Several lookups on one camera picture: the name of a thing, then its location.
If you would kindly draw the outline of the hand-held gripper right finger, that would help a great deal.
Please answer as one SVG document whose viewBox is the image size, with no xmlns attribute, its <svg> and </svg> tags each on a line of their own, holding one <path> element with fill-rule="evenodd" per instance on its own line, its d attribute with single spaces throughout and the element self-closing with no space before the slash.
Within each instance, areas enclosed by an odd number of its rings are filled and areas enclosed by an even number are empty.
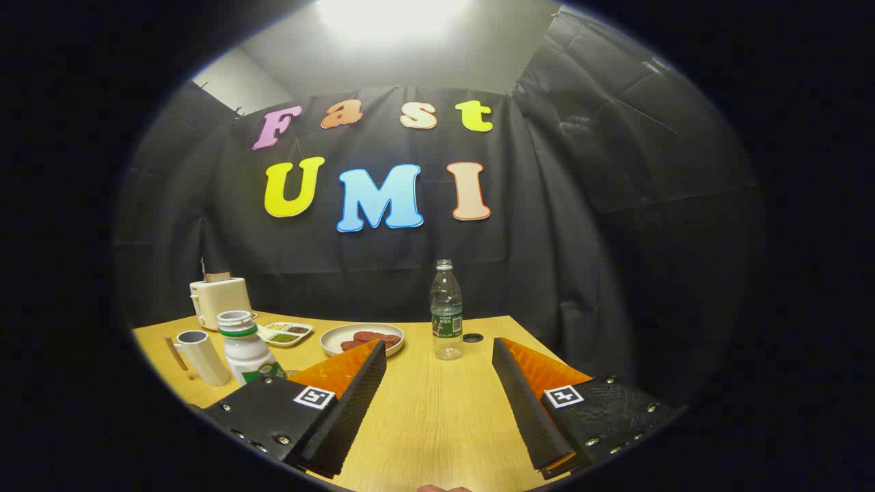
<svg viewBox="0 0 875 492">
<path fill-rule="evenodd" d="M 492 364 L 545 479 L 603 466 L 684 412 L 614 374 L 588 376 L 510 339 L 494 340 Z"/>
</svg>

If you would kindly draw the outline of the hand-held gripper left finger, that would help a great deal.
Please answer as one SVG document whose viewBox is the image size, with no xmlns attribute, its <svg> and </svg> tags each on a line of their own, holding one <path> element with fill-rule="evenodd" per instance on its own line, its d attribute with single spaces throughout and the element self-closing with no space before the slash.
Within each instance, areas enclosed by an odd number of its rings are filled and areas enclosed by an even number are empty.
<svg viewBox="0 0 875 492">
<path fill-rule="evenodd" d="M 203 416 L 272 461 L 332 478 L 342 471 L 385 371 L 385 343 L 370 340 L 292 377 L 260 373 L 204 408 Z"/>
</svg>

